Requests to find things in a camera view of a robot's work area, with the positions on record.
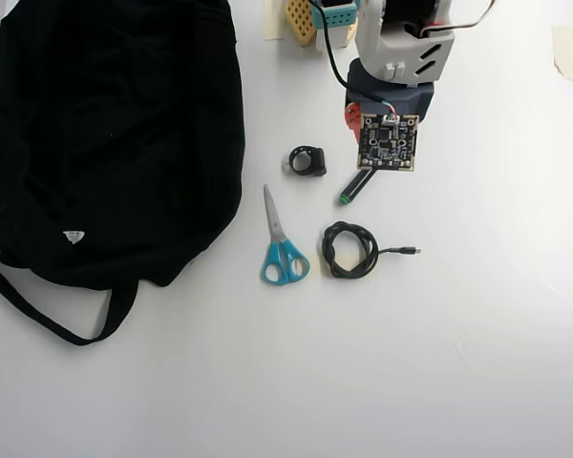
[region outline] white label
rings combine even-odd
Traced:
[[[64,235],[72,245],[76,245],[83,240],[83,237],[85,237],[85,233],[83,231],[64,231]]]

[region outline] bag strap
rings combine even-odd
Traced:
[[[111,293],[110,303],[108,305],[108,315],[106,316],[106,323],[99,336],[93,339],[83,339],[75,333],[69,331],[61,324],[54,322],[52,319],[40,313],[35,309],[23,296],[11,285],[11,283],[0,273],[0,294],[9,300],[19,311],[33,319],[35,322],[42,324],[52,333],[61,337],[64,341],[70,342],[77,346],[85,346],[100,342],[107,337],[112,336],[118,327],[121,326],[125,317],[130,313],[136,294],[138,293],[138,282],[126,286],[120,286],[113,289]]]

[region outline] green marker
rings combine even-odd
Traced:
[[[371,181],[377,170],[362,170],[340,195],[342,205],[350,205],[367,183]]]

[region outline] yellow breadboard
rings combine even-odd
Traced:
[[[308,0],[288,0],[285,16],[297,42],[301,46],[307,46],[316,34]]]

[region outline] scissors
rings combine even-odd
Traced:
[[[280,224],[280,220],[278,219],[276,204],[274,203],[274,199],[272,198],[267,185],[264,186],[264,196],[271,243],[269,244],[269,250],[267,251],[267,258],[265,259],[262,277],[268,283],[276,286],[303,280],[309,273],[309,261],[297,250],[297,248],[295,248],[295,245],[293,245],[285,235],[283,226]],[[295,273],[293,270],[293,264],[297,264],[296,261],[299,261],[303,268],[303,272],[300,275]],[[278,270],[278,280],[272,280],[267,276],[267,269],[272,265]]]

